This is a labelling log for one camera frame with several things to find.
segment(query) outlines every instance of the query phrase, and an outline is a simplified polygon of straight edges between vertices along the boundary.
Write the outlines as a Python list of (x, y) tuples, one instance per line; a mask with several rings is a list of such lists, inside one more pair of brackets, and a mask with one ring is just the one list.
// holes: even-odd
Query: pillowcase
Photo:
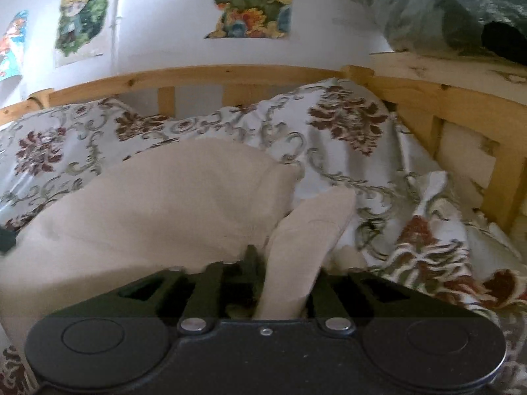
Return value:
[(145, 151), (41, 212), (0, 265), (0, 316), (14, 346), (64, 307), (159, 270), (199, 272), (263, 249), (291, 209), (297, 169), (229, 140)]
[(304, 200), (284, 218), (267, 245), (267, 271), (254, 319), (300, 316), (326, 255), (355, 214), (355, 191), (333, 187)]
[(113, 98), (26, 114), (0, 130), (0, 226), (18, 231), (108, 168), (217, 124), (217, 115), (142, 117)]

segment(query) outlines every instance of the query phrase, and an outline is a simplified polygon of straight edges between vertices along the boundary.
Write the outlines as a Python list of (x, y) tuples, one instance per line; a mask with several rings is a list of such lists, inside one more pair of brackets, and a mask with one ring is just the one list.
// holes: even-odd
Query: bed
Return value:
[[(13, 122), (0, 133), (0, 225), (23, 230), (62, 196), (147, 149), (228, 137), (301, 167), (293, 206), (332, 185), (354, 188), (357, 216), (327, 267), (356, 266), (349, 252), (358, 250), (370, 271), (493, 320), (509, 347), (495, 386), (527, 393), (527, 268), (507, 237), (527, 191), (527, 70), (372, 58), (374, 69), (185, 67), (34, 93), (0, 111), (0, 125)], [(196, 84), (223, 85), (223, 108), (178, 119), (175, 88)], [(276, 86), (297, 85), (273, 96)], [(148, 88), (157, 89), (157, 115), (143, 117), (118, 99)], [(485, 188), (434, 161), (456, 166), (441, 141), (452, 126), (480, 135), (491, 150)], [(459, 198), (457, 178), (480, 203)], [(30, 373), (5, 343), (2, 390), (31, 392)]]

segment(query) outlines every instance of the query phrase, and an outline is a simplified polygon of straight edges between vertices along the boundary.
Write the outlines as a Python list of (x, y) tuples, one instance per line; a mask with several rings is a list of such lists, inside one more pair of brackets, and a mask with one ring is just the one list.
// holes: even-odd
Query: black device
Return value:
[(254, 306), (253, 270), (166, 270), (39, 321), (38, 394), (493, 393), (506, 348), (486, 318), (352, 272), (321, 273), (305, 319), (232, 319)]

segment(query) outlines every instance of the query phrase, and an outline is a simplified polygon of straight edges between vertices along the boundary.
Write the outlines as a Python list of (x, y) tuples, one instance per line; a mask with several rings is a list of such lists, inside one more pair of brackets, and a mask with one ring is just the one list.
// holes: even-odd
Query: red floral pattern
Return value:
[(124, 111), (120, 117), (115, 119), (118, 124), (115, 133), (119, 141), (126, 141), (138, 135), (155, 132), (163, 128), (163, 122), (168, 120), (167, 116), (141, 117), (137, 113)]
[(418, 249), (434, 245), (436, 242), (437, 239), (430, 231), (428, 221), (419, 215), (412, 217), (397, 240), (397, 243), (409, 243)]
[(309, 122), (320, 130), (329, 130), (331, 137), (346, 141), (365, 156), (377, 147), (383, 130), (379, 126), (388, 115), (380, 114), (375, 102), (357, 97), (342, 86), (330, 86), (315, 107), (309, 109)]
[(61, 145), (66, 137), (66, 129), (50, 129), (35, 133), (34, 130), (20, 140), (20, 151), (16, 153), (15, 174), (29, 172), (37, 176), (40, 172), (53, 172), (53, 163), (62, 160)]
[(18, 232), (21, 228), (24, 228), (26, 225), (28, 225), (33, 218), (35, 218), (41, 211), (43, 211), (45, 208), (45, 204), (37, 206), (32, 211), (23, 214), (22, 216), (19, 216), (15, 219), (9, 219), (5, 223), (5, 228), (11, 232)]

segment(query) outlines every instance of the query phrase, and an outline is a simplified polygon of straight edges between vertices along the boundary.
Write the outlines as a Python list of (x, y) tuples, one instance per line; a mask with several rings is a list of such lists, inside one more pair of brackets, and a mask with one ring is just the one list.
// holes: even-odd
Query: floral duvet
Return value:
[[(494, 385), (527, 393), (527, 268), (520, 254), (495, 225), (464, 209), (449, 174), (396, 114), (348, 81), (183, 120), (141, 117), (115, 99), (26, 115), (0, 132), (0, 226), (23, 230), (42, 209), (135, 154), (210, 136), (301, 167), (294, 206), (333, 185), (354, 188), (358, 212), (335, 254), (359, 250), (370, 271), (494, 321), (508, 343)], [(0, 393), (35, 391), (3, 339)]]

